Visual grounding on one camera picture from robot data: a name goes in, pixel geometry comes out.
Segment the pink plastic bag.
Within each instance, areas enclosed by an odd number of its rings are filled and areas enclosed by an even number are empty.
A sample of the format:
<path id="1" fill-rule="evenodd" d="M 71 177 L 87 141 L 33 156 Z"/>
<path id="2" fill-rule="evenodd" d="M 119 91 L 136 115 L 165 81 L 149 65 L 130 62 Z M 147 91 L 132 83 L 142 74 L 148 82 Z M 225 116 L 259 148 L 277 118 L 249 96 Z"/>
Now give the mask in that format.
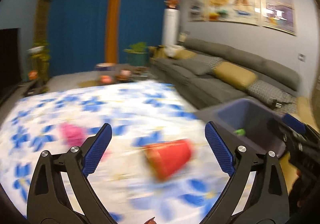
<path id="1" fill-rule="evenodd" d="M 60 124 L 60 132 L 62 139 L 68 147 L 81 146 L 86 139 L 86 130 L 75 124 Z"/>

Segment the red paper cup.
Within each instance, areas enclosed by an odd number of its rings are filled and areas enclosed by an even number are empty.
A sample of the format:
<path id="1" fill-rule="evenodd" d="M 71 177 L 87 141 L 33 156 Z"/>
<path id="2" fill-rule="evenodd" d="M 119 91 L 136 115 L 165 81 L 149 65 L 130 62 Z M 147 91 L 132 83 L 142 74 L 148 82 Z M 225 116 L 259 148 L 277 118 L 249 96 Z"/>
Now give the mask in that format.
<path id="1" fill-rule="evenodd" d="M 179 139 L 149 144 L 143 147 L 143 151 L 156 180 L 164 182 L 191 160 L 194 144 L 189 139 Z"/>

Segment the purple plastic trash bin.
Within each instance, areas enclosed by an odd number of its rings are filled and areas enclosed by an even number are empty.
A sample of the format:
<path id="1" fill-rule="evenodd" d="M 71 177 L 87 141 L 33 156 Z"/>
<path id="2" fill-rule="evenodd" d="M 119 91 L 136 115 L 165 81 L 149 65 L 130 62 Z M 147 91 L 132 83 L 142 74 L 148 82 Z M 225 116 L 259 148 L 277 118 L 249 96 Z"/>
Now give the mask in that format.
<path id="1" fill-rule="evenodd" d="M 257 153 L 272 150 L 278 158 L 285 155 L 285 144 L 267 129 L 267 122 L 281 116 L 252 99 L 238 99 L 225 104 L 199 110 L 195 115 L 205 123 L 213 121 L 216 126 L 230 132 Z M 234 131 L 243 128 L 245 136 L 237 136 Z"/>

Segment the green crumpled trash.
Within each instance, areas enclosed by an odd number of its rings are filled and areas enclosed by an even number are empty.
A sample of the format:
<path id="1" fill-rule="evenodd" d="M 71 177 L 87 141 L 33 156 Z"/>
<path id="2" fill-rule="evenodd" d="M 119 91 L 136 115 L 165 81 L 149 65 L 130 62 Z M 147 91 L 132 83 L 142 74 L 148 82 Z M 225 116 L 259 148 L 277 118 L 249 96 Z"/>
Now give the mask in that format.
<path id="1" fill-rule="evenodd" d="M 246 135 L 246 131 L 243 128 L 237 129 L 234 131 L 234 134 L 236 134 L 237 136 L 245 136 Z"/>

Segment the houndstooth patterned cushion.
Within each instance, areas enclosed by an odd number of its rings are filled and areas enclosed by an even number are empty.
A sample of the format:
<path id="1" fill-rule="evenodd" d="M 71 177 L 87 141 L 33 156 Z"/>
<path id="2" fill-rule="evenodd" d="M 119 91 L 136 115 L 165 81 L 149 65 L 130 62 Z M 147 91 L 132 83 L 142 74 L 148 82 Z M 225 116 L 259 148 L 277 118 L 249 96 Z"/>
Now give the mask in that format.
<path id="1" fill-rule="evenodd" d="M 279 114 L 297 113 L 297 98 L 267 82 L 256 80 L 247 93 Z"/>

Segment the yellow cushion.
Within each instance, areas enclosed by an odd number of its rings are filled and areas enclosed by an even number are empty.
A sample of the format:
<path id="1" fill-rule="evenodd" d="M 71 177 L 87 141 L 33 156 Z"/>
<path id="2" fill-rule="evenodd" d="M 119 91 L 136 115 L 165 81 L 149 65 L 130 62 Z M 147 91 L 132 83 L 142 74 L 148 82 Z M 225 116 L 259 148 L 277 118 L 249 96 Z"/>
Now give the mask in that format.
<path id="1" fill-rule="evenodd" d="M 255 73 L 230 62 L 222 62 L 213 72 L 216 78 L 240 91 L 246 91 L 258 78 Z"/>
<path id="2" fill-rule="evenodd" d="M 193 51 L 187 49 L 180 49 L 175 52 L 173 59 L 175 60 L 185 60 L 194 58 L 197 54 Z"/>

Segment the floral white blue tablecloth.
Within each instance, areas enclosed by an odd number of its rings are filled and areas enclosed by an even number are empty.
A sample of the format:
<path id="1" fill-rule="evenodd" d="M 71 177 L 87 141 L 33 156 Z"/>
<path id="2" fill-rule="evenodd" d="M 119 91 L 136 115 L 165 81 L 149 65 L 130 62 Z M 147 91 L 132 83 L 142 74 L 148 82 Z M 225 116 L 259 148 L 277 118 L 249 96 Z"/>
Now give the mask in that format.
<path id="1" fill-rule="evenodd" d="M 228 182 L 204 136 L 195 108 L 169 84 L 72 89 L 23 98 L 1 126 L 1 185 L 27 212 L 31 178 L 42 151 L 64 153 L 60 124 L 83 127 L 86 137 L 112 126 L 112 140 L 89 182 L 118 223 L 199 223 Z M 166 182 L 156 181 L 143 146 L 189 139 L 194 153 Z"/>

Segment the grey cushion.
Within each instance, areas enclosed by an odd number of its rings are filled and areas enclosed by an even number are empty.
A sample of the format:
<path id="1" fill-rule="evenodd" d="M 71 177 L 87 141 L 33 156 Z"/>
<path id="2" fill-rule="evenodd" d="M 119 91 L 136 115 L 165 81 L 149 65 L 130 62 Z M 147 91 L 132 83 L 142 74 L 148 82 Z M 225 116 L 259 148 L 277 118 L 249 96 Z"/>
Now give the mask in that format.
<path id="1" fill-rule="evenodd" d="M 208 74 L 211 71 L 211 66 L 194 59 L 176 60 L 174 65 L 187 69 L 197 76 Z"/>

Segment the right purple painting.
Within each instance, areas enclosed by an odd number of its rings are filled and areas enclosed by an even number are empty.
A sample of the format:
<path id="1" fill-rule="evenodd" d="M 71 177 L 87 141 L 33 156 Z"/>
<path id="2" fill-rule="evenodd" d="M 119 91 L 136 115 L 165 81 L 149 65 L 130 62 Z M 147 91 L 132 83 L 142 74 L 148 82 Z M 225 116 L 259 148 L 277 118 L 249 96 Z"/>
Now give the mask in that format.
<path id="1" fill-rule="evenodd" d="M 293 0 L 261 0 L 260 11 L 265 28 L 296 34 Z"/>

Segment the grey sectional sofa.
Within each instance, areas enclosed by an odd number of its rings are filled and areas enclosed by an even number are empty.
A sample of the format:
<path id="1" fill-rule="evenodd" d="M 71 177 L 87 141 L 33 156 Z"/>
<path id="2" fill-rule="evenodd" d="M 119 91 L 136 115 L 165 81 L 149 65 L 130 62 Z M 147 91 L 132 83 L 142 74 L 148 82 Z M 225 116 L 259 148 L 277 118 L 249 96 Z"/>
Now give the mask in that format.
<path id="1" fill-rule="evenodd" d="M 182 45 L 151 46 L 149 52 L 152 73 L 199 110 L 249 98 L 315 124 L 308 98 L 298 94 L 299 74 L 276 61 L 194 38 Z"/>

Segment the plant on yellow stand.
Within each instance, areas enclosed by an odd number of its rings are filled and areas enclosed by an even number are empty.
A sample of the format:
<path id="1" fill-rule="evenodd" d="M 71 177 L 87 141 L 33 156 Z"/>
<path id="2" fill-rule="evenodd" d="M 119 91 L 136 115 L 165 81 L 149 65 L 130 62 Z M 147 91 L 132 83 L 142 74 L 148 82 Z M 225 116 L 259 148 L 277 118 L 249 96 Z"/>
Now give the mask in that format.
<path id="1" fill-rule="evenodd" d="M 33 71 L 45 84 L 49 81 L 50 51 L 47 41 L 39 41 L 27 50 Z"/>

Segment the grey coffee table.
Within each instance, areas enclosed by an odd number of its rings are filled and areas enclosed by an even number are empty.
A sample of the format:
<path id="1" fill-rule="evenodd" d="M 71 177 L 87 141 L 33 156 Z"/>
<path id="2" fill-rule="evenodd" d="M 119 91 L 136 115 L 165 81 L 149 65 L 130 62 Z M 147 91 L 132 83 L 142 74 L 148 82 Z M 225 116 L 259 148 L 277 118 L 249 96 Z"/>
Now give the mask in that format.
<path id="1" fill-rule="evenodd" d="M 155 79 L 150 69 L 145 66 L 132 66 L 127 63 L 99 63 L 94 68 L 95 78 L 79 82 L 80 88 L 115 85 Z"/>

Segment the black television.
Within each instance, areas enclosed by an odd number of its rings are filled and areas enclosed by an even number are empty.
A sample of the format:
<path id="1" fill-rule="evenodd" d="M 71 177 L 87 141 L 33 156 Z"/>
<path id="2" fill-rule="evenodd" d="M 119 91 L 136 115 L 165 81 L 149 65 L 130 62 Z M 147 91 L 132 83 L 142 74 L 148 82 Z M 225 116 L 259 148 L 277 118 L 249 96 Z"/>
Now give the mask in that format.
<path id="1" fill-rule="evenodd" d="M 1 98 L 21 82 L 19 28 L 1 29 Z"/>

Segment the centre sailboat painting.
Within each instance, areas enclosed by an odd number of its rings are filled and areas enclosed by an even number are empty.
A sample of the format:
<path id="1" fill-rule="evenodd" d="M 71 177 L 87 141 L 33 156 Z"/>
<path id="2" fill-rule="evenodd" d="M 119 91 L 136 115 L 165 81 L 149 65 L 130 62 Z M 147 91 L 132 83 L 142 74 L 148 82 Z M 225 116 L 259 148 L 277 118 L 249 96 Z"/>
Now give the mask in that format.
<path id="1" fill-rule="evenodd" d="M 207 0 L 210 22 L 229 22 L 258 25 L 260 0 Z"/>

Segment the far yellow cushion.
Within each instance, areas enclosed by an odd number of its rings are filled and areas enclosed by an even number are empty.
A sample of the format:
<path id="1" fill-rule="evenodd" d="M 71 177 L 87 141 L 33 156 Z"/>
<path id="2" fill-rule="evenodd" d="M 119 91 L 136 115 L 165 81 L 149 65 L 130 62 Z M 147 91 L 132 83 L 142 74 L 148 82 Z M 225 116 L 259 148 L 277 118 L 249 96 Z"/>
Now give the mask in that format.
<path id="1" fill-rule="evenodd" d="M 173 59 L 175 60 L 185 60 L 194 58 L 197 54 L 193 51 L 187 49 L 180 49 L 175 52 Z"/>

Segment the left small painting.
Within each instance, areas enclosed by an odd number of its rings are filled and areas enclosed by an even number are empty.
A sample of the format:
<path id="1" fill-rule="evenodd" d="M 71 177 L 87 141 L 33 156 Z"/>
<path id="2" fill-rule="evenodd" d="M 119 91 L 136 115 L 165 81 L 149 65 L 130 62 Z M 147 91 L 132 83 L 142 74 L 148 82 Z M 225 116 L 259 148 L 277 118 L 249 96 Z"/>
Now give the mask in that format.
<path id="1" fill-rule="evenodd" d="M 189 0 L 189 22 L 204 22 L 207 20 L 207 0 Z"/>

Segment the white standing air conditioner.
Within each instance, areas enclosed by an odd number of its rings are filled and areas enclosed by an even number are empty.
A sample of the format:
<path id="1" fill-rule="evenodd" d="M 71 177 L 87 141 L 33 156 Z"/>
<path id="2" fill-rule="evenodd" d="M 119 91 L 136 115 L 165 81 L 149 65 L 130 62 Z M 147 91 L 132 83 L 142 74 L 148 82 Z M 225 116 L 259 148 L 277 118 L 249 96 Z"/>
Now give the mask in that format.
<path id="1" fill-rule="evenodd" d="M 163 16 L 162 45 L 175 45 L 179 29 L 180 12 L 177 9 L 165 9 Z"/>

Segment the green potted plant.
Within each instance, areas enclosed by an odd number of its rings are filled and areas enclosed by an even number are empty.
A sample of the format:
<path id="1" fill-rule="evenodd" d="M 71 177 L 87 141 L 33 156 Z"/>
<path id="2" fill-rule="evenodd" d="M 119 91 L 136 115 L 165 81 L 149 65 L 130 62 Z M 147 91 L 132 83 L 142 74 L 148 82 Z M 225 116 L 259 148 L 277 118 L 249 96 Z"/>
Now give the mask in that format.
<path id="1" fill-rule="evenodd" d="M 148 58 L 147 46 L 145 42 L 138 42 L 125 49 L 127 63 L 131 66 L 145 66 Z"/>

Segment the red flower decoration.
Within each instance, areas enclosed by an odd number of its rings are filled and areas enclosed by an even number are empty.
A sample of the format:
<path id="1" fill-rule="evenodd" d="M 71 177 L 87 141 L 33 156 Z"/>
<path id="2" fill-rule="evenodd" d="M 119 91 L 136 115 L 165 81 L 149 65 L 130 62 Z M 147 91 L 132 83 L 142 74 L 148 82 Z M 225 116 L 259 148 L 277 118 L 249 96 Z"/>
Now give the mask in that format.
<path id="1" fill-rule="evenodd" d="M 164 3 L 166 7 L 169 9 L 177 9 L 180 0 L 165 0 Z"/>

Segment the blue curtain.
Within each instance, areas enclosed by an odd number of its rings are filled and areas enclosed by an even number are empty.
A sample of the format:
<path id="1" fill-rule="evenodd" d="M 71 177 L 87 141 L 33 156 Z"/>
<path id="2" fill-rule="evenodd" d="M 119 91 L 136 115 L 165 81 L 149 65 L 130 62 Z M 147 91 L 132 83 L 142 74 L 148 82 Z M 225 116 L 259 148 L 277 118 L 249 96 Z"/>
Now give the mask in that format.
<path id="1" fill-rule="evenodd" d="M 126 63 L 125 49 L 162 40 L 165 0 L 121 0 L 118 63 Z M 52 0 L 48 16 L 51 76 L 92 71 L 105 61 L 108 0 Z"/>

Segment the orange curtain strip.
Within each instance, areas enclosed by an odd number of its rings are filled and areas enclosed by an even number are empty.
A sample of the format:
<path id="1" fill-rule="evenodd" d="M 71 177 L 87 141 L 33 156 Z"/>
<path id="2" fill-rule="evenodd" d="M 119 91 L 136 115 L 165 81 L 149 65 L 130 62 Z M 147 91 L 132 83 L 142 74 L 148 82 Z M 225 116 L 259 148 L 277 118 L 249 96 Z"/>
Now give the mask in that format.
<path id="1" fill-rule="evenodd" d="M 105 62 L 118 63 L 118 28 L 121 0 L 108 0 L 105 34 Z"/>

